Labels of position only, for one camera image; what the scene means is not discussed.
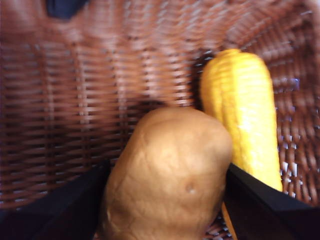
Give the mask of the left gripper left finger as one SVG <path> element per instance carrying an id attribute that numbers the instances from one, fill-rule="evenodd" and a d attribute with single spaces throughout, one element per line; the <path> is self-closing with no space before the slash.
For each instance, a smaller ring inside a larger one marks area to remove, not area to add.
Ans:
<path id="1" fill-rule="evenodd" d="M 103 161 L 46 196 L 15 210 L 1 210 L 2 240 L 91 240 L 111 171 Z"/>

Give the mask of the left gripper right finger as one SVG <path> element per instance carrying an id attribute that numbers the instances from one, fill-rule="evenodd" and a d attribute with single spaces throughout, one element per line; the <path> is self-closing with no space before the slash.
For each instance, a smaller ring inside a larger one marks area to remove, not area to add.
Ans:
<path id="1" fill-rule="evenodd" d="M 235 240 L 318 240 L 320 209 L 277 191 L 231 164 L 221 208 Z"/>

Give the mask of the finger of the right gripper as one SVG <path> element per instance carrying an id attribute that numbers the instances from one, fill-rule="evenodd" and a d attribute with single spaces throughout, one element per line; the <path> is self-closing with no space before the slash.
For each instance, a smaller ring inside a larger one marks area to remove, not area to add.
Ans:
<path id="1" fill-rule="evenodd" d="M 70 19 L 87 3 L 87 0 L 46 0 L 46 10 L 50 17 Z"/>

